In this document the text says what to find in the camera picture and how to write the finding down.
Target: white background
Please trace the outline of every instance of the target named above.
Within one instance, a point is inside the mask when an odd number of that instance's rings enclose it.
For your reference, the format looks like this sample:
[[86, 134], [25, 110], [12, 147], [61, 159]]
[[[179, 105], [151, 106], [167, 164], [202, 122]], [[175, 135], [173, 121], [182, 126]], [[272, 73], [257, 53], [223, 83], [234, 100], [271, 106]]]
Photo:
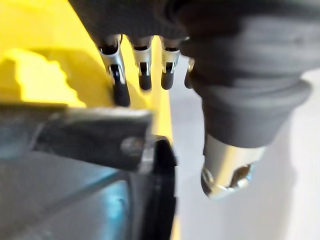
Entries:
[[204, 123], [200, 98], [184, 86], [187, 65], [181, 57], [170, 91], [181, 239], [320, 239], [320, 70], [305, 74], [312, 96], [282, 127], [251, 185], [212, 201], [200, 186]]

